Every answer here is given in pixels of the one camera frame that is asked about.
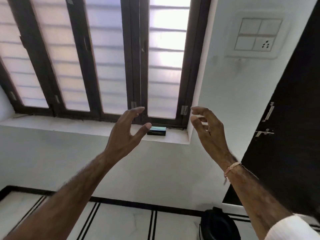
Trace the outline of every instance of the black object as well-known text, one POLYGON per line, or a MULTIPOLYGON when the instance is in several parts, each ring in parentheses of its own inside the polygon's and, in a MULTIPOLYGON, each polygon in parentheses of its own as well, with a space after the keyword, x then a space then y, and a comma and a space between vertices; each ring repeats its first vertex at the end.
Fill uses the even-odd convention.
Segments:
POLYGON ((158 127, 152 126, 151 129, 148 131, 147 135, 152 136, 165 136, 166 135, 166 127, 158 127))
POLYGON ((206 210, 200 227, 203 240, 241 240, 235 222, 220 208, 206 210))

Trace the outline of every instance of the window sill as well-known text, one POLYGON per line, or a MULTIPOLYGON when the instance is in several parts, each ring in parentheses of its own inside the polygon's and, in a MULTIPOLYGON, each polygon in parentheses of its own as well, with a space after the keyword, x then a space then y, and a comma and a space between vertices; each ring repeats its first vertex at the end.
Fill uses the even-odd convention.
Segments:
MULTIPOLYGON (((48 131, 70 132, 97 136, 110 136, 114 123, 89 121, 89 120, 71 120, 63 118, 54 118, 47 116, 28 115, 18 118, 9 118, 0 122, 2 126, 21 127, 28 129, 39 129, 48 131)), ((141 125, 132 125, 131 134, 135 134, 141 125)), ((167 129, 166 136, 146 135, 143 141, 159 141, 176 144, 190 144, 187 130, 167 129)))

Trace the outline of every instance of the hairy arm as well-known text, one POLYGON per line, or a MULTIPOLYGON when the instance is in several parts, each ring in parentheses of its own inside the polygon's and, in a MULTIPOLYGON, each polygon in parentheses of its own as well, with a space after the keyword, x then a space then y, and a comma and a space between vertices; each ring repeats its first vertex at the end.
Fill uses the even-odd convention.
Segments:
MULTIPOLYGON (((202 115, 199 118, 197 116, 191 117, 191 122, 198 133, 201 144, 225 172, 237 160, 228 149, 223 124, 207 108, 193 107, 191 109, 193 110, 192 114, 202 115)), ((292 215, 289 210, 263 188, 258 178, 243 166, 235 166, 227 176, 260 240, 266 237, 273 225, 292 215)))
POLYGON ((55 193, 34 214, 4 240, 63 240, 67 239, 92 193, 106 173, 128 155, 151 127, 145 124, 132 136, 131 122, 143 107, 126 111, 115 124, 104 152, 91 161, 55 193))

